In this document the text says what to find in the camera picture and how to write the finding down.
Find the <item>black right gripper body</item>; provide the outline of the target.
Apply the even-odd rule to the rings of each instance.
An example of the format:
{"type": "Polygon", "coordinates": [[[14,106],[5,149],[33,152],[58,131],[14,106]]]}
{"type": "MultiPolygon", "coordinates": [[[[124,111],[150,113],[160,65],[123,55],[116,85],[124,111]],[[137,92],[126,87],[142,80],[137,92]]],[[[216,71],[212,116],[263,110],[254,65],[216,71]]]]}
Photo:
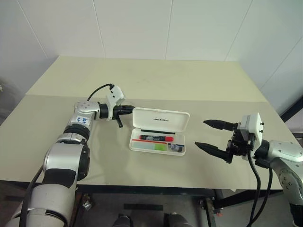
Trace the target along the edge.
{"type": "Polygon", "coordinates": [[[255,136],[253,133],[235,129],[232,138],[228,141],[226,152],[230,157],[246,156],[254,148],[255,136]]]}

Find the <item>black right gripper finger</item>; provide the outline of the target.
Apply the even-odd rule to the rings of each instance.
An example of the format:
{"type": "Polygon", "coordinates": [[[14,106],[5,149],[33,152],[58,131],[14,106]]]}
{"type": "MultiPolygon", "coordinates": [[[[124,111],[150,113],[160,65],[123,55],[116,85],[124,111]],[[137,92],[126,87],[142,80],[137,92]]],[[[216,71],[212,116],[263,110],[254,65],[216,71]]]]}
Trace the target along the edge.
{"type": "Polygon", "coordinates": [[[232,155],[227,151],[220,150],[218,147],[207,143],[195,142],[195,145],[209,155],[223,159],[229,164],[232,162],[232,155]]]}
{"type": "Polygon", "coordinates": [[[234,131],[237,129],[237,123],[230,123],[222,120],[204,120],[203,123],[219,130],[234,131]]]}

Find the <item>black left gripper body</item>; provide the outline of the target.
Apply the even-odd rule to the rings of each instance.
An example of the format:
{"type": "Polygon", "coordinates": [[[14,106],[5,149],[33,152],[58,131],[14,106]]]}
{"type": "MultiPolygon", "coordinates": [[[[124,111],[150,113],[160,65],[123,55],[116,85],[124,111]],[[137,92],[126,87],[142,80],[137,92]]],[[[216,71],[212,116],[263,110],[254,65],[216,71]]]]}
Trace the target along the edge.
{"type": "Polygon", "coordinates": [[[123,127],[122,121],[121,121],[120,116],[119,116],[119,115],[121,115],[123,113],[123,109],[124,108],[123,108],[122,105],[115,106],[114,109],[113,109],[113,117],[112,117],[112,119],[116,120],[119,128],[123,127]]]}

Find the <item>white hard pencil case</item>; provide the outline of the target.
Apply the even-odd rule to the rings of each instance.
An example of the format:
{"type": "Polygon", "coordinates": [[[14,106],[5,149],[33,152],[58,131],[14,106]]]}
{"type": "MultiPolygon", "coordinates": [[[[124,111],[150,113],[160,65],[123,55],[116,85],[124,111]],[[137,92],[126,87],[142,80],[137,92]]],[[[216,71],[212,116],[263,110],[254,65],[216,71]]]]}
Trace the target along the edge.
{"type": "Polygon", "coordinates": [[[180,111],[170,111],[170,110],[161,110],[161,109],[150,109],[150,108],[140,108],[136,107],[133,109],[133,127],[131,133],[131,138],[129,142],[129,149],[132,151],[138,152],[146,152],[146,153],[154,153],[154,154],[164,154],[171,156],[183,156],[186,153],[186,142],[184,131],[189,122],[190,114],[187,112],[180,111]],[[150,133],[150,132],[142,132],[143,130],[155,130],[155,131],[168,131],[175,132],[174,135],[169,134],[161,134],[161,133],[150,133]],[[174,141],[166,142],[166,141],[150,141],[150,140],[140,140],[140,135],[153,135],[153,136],[169,136],[173,137],[174,141]],[[167,151],[158,151],[151,149],[131,149],[131,141],[139,140],[146,142],[153,142],[155,144],[181,144],[185,147],[182,152],[173,152],[169,149],[167,151]]]}

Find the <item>red and black marker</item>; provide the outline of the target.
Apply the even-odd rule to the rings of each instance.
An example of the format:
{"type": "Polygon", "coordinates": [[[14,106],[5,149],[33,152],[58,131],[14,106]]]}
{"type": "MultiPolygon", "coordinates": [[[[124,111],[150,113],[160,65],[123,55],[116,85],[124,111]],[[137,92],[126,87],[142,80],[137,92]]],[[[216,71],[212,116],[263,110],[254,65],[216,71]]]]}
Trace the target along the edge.
{"type": "Polygon", "coordinates": [[[174,141],[173,137],[169,136],[153,136],[153,135],[140,135],[140,140],[150,140],[150,141],[166,141],[166,142],[172,142],[174,141]]]}

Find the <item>small dark patterned eraser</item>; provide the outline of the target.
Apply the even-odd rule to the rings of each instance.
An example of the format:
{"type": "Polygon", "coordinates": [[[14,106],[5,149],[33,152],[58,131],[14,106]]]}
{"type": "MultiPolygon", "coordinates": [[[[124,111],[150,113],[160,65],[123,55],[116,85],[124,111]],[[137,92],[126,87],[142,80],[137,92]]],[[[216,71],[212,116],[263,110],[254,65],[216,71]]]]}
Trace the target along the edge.
{"type": "Polygon", "coordinates": [[[172,144],[172,143],[169,143],[168,146],[171,151],[178,152],[178,153],[182,152],[183,148],[185,147],[184,145],[181,145],[181,144],[172,144]]]}

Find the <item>thin black pen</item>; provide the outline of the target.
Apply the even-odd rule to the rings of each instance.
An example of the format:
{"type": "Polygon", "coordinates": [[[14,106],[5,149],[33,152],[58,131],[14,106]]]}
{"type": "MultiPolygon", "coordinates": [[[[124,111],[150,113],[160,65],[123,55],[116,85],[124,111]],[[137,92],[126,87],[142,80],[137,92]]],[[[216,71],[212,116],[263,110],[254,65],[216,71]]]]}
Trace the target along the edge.
{"type": "Polygon", "coordinates": [[[168,131],[155,131],[155,130],[143,130],[141,129],[142,132],[150,132],[150,133],[161,133],[161,134],[169,134],[169,135],[174,135],[176,134],[175,132],[168,132],[168,131]]]}

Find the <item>transparent plastic ruler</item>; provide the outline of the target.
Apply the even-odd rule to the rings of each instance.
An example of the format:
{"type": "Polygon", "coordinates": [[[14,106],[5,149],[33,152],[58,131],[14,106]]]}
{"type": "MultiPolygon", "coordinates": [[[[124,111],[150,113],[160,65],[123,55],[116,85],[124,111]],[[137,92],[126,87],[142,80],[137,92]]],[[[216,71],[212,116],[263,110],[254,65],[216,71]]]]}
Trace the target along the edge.
{"type": "Polygon", "coordinates": [[[132,140],[130,148],[131,149],[151,149],[151,150],[154,150],[155,143],[146,142],[146,141],[139,141],[139,140],[132,140]]]}

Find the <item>dark rounded shape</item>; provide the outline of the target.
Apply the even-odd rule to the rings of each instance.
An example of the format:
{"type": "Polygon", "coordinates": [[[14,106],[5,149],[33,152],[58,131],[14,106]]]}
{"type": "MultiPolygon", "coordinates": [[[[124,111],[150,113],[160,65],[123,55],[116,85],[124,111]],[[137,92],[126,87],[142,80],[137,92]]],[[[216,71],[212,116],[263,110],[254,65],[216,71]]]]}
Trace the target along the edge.
{"type": "Polygon", "coordinates": [[[118,218],[114,221],[112,227],[132,227],[132,220],[128,215],[119,214],[118,218]]]}
{"type": "Polygon", "coordinates": [[[180,214],[165,213],[163,218],[163,227],[192,227],[189,222],[180,214]]]}

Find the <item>black flat floor strip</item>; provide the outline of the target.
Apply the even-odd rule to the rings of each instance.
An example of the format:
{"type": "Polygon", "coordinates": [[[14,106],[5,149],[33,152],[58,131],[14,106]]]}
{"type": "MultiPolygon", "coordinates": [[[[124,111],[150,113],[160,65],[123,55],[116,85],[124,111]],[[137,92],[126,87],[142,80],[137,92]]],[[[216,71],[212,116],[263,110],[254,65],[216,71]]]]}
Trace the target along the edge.
{"type": "Polygon", "coordinates": [[[125,210],[163,211],[163,205],[126,203],[126,204],[124,204],[124,209],[125,210]]]}

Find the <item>black metal stand frame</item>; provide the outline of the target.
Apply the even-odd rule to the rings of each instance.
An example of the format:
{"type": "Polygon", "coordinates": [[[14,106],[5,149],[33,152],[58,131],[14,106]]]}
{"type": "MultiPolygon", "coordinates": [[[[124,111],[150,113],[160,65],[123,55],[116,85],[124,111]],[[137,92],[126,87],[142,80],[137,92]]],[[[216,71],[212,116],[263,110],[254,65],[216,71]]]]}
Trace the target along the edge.
{"type": "Polygon", "coordinates": [[[295,101],[288,109],[286,109],[281,115],[280,118],[283,122],[287,122],[294,115],[296,115],[301,109],[303,109],[303,95],[295,101]]]}

